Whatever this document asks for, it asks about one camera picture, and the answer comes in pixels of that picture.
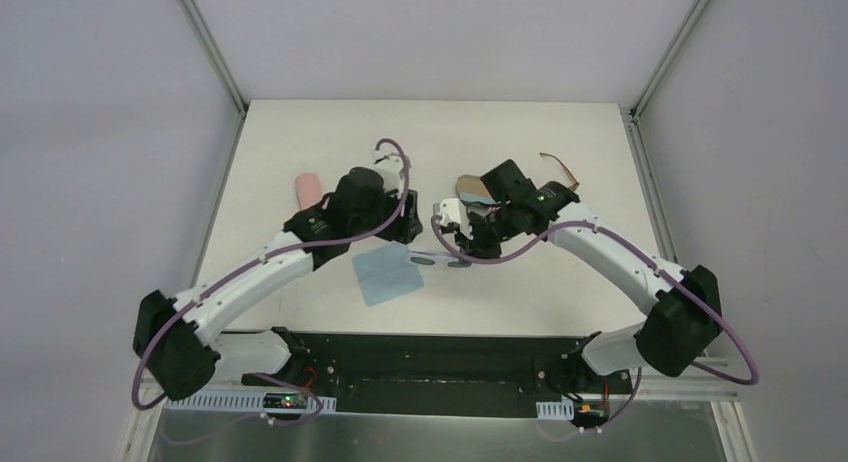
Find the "pink glasses case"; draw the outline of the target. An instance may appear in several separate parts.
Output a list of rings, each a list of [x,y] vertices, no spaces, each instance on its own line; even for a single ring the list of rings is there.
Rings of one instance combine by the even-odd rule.
[[[312,207],[322,200],[322,184],[315,173],[299,174],[294,180],[294,188],[301,210]]]

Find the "white frame sunglasses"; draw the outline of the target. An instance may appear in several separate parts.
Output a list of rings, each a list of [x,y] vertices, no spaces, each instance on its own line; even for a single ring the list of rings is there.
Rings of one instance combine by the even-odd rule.
[[[424,267],[447,267],[450,269],[464,269],[471,263],[453,256],[447,252],[407,251],[407,260],[418,266]]]

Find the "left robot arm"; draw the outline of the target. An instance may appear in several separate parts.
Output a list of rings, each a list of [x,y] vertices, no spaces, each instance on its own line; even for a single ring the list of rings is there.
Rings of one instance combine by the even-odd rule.
[[[213,341],[242,313],[282,286],[317,271],[361,240],[409,242],[419,234],[409,168],[355,167],[335,191],[297,212],[265,245],[224,275],[138,309],[133,385],[149,372],[165,398],[183,400],[210,382],[223,361]]]

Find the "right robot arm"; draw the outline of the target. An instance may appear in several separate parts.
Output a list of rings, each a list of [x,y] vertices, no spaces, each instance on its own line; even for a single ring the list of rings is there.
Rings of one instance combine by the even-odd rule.
[[[642,251],[615,234],[572,189],[557,181],[536,186],[513,160],[481,180],[493,211],[440,223],[461,253],[495,260],[502,243],[517,235],[539,236],[593,268],[645,316],[624,329],[588,336],[568,356],[567,375],[576,389],[593,391],[607,375],[643,366],[677,377],[721,333],[713,318],[721,309],[718,282],[707,268],[687,270]]]

